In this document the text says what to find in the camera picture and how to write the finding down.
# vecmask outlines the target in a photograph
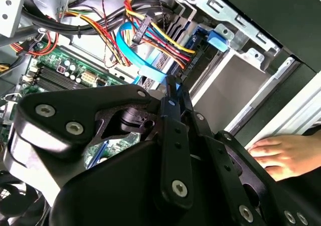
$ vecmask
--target capacitor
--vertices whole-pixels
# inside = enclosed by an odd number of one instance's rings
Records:
[[[76,65],[75,64],[71,64],[70,66],[69,66],[69,69],[71,70],[71,71],[75,71],[76,70]]]
[[[69,60],[69,59],[66,59],[65,61],[64,61],[64,65],[65,66],[69,66],[71,64],[71,61]]]
[[[70,76],[70,70],[67,70],[65,73],[64,73],[64,75],[66,76],[66,77],[69,77]]]
[[[77,74],[76,72],[73,72],[73,73],[70,75],[70,79],[72,79],[72,80],[75,80],[77,77],[78,77],[78,74]]]
[[[78,77],[76,78],[76,82],[77,82],[77,83],[80,83],[80,82],[81,82],[81,76],[78,76]]]

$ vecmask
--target blue plastic latch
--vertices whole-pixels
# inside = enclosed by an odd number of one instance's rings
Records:
[[[215,31],[210,32],[207,42],[222,52],[225,52],[228,49],[228,41]]]

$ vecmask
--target screw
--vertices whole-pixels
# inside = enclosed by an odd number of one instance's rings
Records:
[[[196,116],[197,116],[197,118],[200,119],[201,121],[204,120],[204,116],[202,116],[201,114],[197,114]]]
[[[248,209],[247,206],[241,205],[239,206],[239,211],[242,215],[243,218],[245,218],[246,221],[248,222],[253,222],[253,214],[251,211]]]
[[[37,43],[37,47],[42,49],[44,47],[44,45],[42,43]]]
[[[69,122],[66,124],[66,130],[70,134],[78,136],[84,132],[83,126],[78,122]]]
[[[231,136],[230,136],[229,134],[225,133],[224,136],[225,136],[225,138],[226,138],[227,140],[229,140],[229,141],[232,140],[232,138],[231,138]]]
[[[179,180],[175,180],[172,182],[173,192],[179,197],[187,196],[187,187]]]
[[[290,223],[295,224],[295,218],[293,217],[293,215],[289,211],[285,210],[284,214]]]
[[[36,107],[36,113],[42,117],[52,117],[56,113],[56,110],[51,105],[40,104]]]
[[[304,225],[308,225],[306,218],[301,213],[297,212],[296,215]]]
[[[175,106],[175,105],[176,105],[175,102],[172,101],[172,100],[169,100],[169,103],[170,103],[172,106]]]
[[[146,97],[146,94],[145,94],[144,92],[140,91],[140,90],[139,90],[137,93],[138,93],[141,97]]]

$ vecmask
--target black mounting arm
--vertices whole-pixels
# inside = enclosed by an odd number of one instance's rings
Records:
[[[212,134],[170,76],[167,91],[161,101],[136,85],[26,96],[5,165],[53,205],[52,226],[317,225],[232,135]],[[87,147],[130,132],[138,144],[85,171]]]

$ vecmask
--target yellow wire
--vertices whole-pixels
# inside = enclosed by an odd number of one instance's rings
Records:
[[[10,47],[11,47],[16,53],[18,53],[18,51],[17,51],[12,45],[10,45]]]
[[[8,70],[9,67],[6,65],[0,65],[0,72],[5,72],[6,70]]]
[[[154,43],[152,43],[152,42],[150,42],[150,41],[148,41],[148,40],[146,40],[146,39],[144,39],[144,41],[145,41],[146,43],[150,44],[151,46],[153,46],[154,48],[160,50],[161,52],[163,52],[163,53],[166,54],[167,56],[173,58],[173,59],[175,60],[175,62],[177,62],[182,69],[185,68],[184,64],[183,64],[180,60],[178,60],[177,58],[175,58],[173,55],[171,55],[171,54],[170,54],[169,52],[167,52],[165,49],[160,48],[159,46],[155,45]]]
[[[128,9],[126,9],[127,13],[132,15],[132,16],[135,16],[141,20],[143,20],[145,17],[144,15],[141,15],[141,14],[138,14],[138,13],[135,13],[133,11],[130,11]],[[166,38],[168,41],[170,41],[175,47],[179,48],[180,50],[183,50],[185,52],[188,52],[188,53],[191,53],[191,54],[195,54],[195,51],[194,50],[190,50],[190,49],[187,49],[187,48],[184,48],[183,46],[179,45],[178,43],[176,43],[173,39],[171,39],[166,33],[163,32],[163,30],[161,28],[159,28],[155,23],[151,23],[151,25],[164,37]]]
[[[119,58],[119,56],[117,55],[117,52],[115,51],[115,49],[112,47],[111,43],[109,42],[109,40],[105,37],[105,35],[100,31],[100,29],[91,21],[90,18],[81,15],[79,13],[76,12],[67,12],[66,14],[71,14],[73,16],[80,16],[81,18],[83,18],[87,23],[89,23],[91,26],[93,26],[98,32],[99,34],[102,36],[102,38],[104,39],[104,41],[106,42],[108,48],[110,49],[110,51],[114,54],[115,58],[117,59],[119,64],[123,64],[121,59]]]

